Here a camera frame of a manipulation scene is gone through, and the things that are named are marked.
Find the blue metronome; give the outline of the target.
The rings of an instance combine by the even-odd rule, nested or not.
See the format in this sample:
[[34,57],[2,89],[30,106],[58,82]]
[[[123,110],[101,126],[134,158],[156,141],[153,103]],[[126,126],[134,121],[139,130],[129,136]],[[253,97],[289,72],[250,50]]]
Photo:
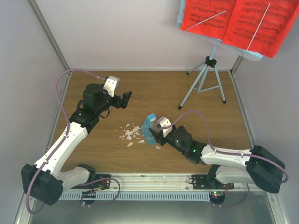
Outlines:
[[142,124],[141,131],[145,141],[149,145],[156,144],[156,140],[153,134],[150,132],[150,129],[155,130],[158,126],[158,119],[154,113],[148,115]]

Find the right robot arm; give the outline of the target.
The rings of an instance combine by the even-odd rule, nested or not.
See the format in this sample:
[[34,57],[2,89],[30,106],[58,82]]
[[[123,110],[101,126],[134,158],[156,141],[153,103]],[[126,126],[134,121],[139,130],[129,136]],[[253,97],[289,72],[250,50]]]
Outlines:
[[212,189],[229,183],[254,184],[259,189],[277,194],[283,182],[285,164],[262,146],[252,149],[213,149],[192,138],[180,126],[163,130],[150,127],[149,134],[161,146],[170,145],[195,165],[210,165],[207,184]]

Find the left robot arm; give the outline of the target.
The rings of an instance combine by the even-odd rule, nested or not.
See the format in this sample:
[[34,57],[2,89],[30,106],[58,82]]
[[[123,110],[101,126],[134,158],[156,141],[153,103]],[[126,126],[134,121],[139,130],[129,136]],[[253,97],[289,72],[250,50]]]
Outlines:
[[26,199],[33,197],[46,205],[55,204],[62,193],[74,187],[90,189],[96,184],[95,169],[79,164],[73,170],[61,172],[61,168],[78,144],[87,137],[110,107],[125,109],[132,92],[122,96],[114,94],[108,84],[89,84],[75,112],[69,118],[60,137],[33,165],[26,164],[21,170]]

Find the red sheet music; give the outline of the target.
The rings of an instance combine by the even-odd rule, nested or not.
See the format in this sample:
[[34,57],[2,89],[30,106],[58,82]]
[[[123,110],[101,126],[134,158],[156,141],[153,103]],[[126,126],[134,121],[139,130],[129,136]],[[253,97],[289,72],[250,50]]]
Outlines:
[[297,0],[186,0],[182,31],[273,58],[299,15]]

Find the aluminium front rail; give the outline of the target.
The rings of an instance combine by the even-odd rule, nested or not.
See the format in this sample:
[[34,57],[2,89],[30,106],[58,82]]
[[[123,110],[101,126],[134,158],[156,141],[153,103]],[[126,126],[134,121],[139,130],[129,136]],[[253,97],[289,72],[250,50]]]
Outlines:
[[[59,173],[55,180],[63,181],[64,190],[81,189],[83,186],[96,183],[101,179],[91,181],[95,178],[97,173],[88,173],[83,168],[79,167],[75,170],[71,170],[64,173]],[[127,191],[168,191],[168,190],[191,190],[193,189],[192,184],[189,183],[189,179],[193,174],[114,174],[110,178],[110,189],[109,190],[127,190]],[[236,180],[231,180],[229,183],[237,183]]]

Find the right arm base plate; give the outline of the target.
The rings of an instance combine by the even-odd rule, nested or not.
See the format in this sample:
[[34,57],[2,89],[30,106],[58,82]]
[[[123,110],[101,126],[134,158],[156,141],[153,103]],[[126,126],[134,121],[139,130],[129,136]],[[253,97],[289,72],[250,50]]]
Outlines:
[[226,190],[228,189],[234,189],[234,184],[223,184],[216,180],[213,177],[209,177],[206,174],[196,174],[191,175],[191,178],[189,179],[189,183],[192,184],[193,189],[196,190],[204,190],[204,189],[216,189],[216,190]]

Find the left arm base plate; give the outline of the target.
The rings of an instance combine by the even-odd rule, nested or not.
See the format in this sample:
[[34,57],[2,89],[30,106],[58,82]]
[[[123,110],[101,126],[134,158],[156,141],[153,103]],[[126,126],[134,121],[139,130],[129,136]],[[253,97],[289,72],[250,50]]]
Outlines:
[[95,178],[91,179],[91,181],[101,179],[96,183],[89,184],[87,186],[83,186],[82,199],[84,202],[87,202],[87,199],[95,199],[98,191],[110,189],[110,178],[109,174],[96,174]]

